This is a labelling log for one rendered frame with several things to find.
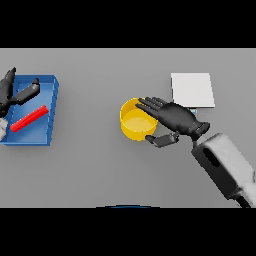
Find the yellow bowl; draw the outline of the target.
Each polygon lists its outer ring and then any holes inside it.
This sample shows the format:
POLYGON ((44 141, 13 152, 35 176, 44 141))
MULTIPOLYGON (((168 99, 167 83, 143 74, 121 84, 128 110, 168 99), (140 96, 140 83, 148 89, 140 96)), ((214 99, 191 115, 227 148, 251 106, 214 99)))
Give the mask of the yellow bowl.
POLYGON ((134 141, 143 141, 146 135, 153 135, 158 121, 136 107, 137 98, 126 101, 120 109, 120 128, 123 134, 134 141))

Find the pale square measuring scale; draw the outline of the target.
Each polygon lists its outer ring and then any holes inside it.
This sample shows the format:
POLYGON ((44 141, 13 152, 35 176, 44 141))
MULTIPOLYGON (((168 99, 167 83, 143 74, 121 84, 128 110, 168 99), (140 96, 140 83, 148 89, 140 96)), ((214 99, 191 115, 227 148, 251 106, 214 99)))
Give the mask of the pale square measuring scale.
POLYGON ((172 73, 173 101, 187 108, 214 108, 209 73, 172 73))

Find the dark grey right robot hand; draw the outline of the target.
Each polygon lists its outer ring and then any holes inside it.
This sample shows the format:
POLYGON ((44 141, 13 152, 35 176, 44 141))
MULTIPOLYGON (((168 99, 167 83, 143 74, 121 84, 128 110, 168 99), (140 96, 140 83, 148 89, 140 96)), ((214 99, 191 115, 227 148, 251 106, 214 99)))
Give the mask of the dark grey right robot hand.
POLYGON ((210 128, 209 122, 198 121, 189 109, 174 102, 167 103, 161 98, 139 98, 135 106, 171 131, 170 134, 159 137, 145 136, 157 148, 177 143, 180 135, 186 135, 192 142, 196 142, 210 128))

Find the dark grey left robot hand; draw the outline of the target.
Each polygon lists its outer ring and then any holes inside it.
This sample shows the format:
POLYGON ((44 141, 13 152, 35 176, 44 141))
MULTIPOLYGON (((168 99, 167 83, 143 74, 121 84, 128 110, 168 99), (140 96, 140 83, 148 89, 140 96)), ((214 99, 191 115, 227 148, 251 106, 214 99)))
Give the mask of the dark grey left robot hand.
POLYGON ((13 67, 0 80, 0 118, 7 115, 12 105, 23 105, 40 93, 39 79, 35 78, 30 86, 13 95, 15 75, 16 68, 13 67))

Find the blue tray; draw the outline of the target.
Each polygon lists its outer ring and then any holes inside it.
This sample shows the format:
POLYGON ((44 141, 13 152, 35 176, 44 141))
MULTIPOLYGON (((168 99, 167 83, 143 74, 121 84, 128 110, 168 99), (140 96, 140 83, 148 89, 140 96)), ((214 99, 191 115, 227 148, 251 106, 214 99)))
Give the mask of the blue tray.
POLYGON ((55 75, 17 75, 14 79, 13 95, 27 88, 38 78, 40 93, 22 106, 11 106, 5 119, 8 121, 6 135, 0 144, 6 146, 49 146, 52 140, 52 130, 58 99, 59 83, 55 75), (48 113, 31 122, 17 132, 10 130, 10 125, 25 115, 45 105, 48 113))

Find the red beaker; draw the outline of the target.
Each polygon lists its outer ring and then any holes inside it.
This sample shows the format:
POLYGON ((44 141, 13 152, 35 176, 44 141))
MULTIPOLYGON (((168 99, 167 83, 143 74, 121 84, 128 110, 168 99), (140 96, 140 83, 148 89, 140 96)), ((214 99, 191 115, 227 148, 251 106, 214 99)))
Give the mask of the red beaker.
POLYGON ((40 106, 36 110, 33 110, 26 116, 22 117, 21 119, 17 120, 15 123, 10 125, 10 130, 12 132, 18 132, 19 130, 23 129, 25 126, 28 126, 30 123, 36 121, 37 119, 41 118, 45 114, 49 112, 48 108, 45 105, 40 106))

